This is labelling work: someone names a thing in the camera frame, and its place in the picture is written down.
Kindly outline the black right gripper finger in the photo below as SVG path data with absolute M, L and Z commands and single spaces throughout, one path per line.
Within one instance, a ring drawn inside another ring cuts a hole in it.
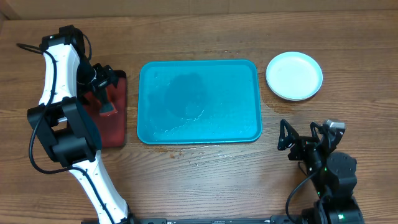
M 322 124 L 313 121 L 310 123 L 310 130 L 315 142 L 320 143 L 323 141 L 323 137 L 319 138 L 318 136 L 319 134 L 324 135 L 324 126 Z
M 288 121 L 282 119 L 280 121 L 280 134 L 277 149 L 284 151 L 292 147 L 299 138 L 298 132 L 289 124 Z

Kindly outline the red green sponge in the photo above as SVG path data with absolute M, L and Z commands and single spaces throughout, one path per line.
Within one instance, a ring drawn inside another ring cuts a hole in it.
M 116 114 L 118 110 L 113 102 L 102 103 L 99 109 L 99 115 L 106 117 Z

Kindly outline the light blue plate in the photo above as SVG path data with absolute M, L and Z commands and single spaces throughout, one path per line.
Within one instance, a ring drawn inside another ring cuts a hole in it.
M 320 90 L 323 71 L 318 62 L 307 54 L 284 52 L 269 62 L 266 82 L 277 96 L 289 101 L 302 101 Z

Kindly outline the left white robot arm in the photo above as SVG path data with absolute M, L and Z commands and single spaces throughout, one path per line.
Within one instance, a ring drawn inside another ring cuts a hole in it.
M 27 112 L 31 140 L 71 173 L 93 204 L 98 223 L 132 223 L 101 151 L 121 147 L 126 137 L 127 77 L 109 65 L 92 65 L 91 43 L 74 26 L 61 27 L 39 46 L 21 48 L 44 56 L 45 83 L 39 104 Z

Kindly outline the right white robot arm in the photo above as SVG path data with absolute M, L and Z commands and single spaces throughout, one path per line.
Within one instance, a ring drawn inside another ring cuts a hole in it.
M 288 158 L 297 161 L 305 179 L 293 189 L 285 203 L 286 223 L 364 223 L 364 218 L 353 196 L 357 184 L 355 158 L 335 152 L 345 131 L 342 121 L 326 120 L 323 124 L 310 124 L 311 136 L 301 136 L 283 119 L 277 149 L 290 150 Z M 289 212 L 293 196 L 312 182 L 318 200 L 312 208 L 302 210 L 298 216 Z

